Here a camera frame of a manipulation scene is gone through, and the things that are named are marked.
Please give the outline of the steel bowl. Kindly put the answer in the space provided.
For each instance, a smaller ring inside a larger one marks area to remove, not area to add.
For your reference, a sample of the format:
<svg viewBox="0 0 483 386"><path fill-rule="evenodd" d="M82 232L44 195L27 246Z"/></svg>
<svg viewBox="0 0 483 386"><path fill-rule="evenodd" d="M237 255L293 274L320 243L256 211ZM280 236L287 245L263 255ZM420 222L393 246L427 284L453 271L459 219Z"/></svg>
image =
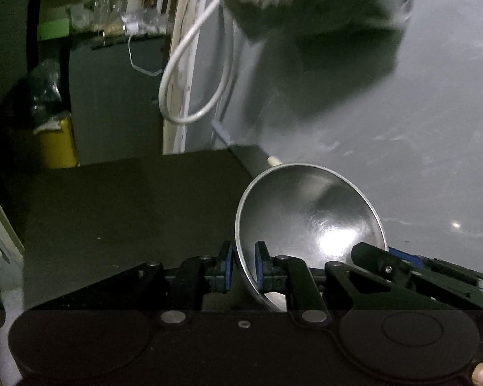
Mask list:
<svg viewBox="0 0 483 386"><path fill-rule="evenodd" d="M379 215L358 187L323 166L284 163L260 172L237 207L234 239L245 286L265 308L286 309L283 295L265 293L256 281L255 244L270 255L288 255L309 268L351 264L353 246L388 249Z"/></svg>

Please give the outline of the small cream cylinder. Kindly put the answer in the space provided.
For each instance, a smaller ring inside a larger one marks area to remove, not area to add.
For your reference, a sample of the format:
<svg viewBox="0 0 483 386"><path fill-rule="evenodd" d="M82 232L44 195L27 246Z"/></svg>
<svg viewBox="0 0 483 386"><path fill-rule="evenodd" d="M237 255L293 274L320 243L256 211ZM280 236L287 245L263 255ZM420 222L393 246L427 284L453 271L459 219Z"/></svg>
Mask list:
<svg viewBox="0 0 483 386"><path fill-rule="evenodd" d="M276 156L267 157L267 164L269 167L281 166L282 161Z"/></svg>

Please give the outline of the yellow bin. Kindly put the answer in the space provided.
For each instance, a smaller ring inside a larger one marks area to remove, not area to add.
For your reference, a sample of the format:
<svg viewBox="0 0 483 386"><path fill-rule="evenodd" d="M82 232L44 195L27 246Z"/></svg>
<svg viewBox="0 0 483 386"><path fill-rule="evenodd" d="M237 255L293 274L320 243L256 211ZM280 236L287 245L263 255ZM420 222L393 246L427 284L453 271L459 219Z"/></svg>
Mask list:
<svg viewBox="0 0 483 386"><path fill-rule="evenodd" d="M33 130L33 135L46 168L74 168L79 164L71 113L50 117Z"/></svg>

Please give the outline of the green box on shelf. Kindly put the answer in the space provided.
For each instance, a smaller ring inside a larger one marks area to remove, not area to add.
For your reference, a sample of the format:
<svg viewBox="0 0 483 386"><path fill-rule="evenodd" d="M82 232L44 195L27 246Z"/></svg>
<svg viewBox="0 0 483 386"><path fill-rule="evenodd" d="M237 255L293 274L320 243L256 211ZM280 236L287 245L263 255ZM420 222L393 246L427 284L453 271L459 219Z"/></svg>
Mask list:
<svg viewBox="0 0 483 386"><path fill-rule="evenodd" d="M70 20L68 18L51 20L37 26L38 41L67 38L68 35L70 35Z"/></svg>

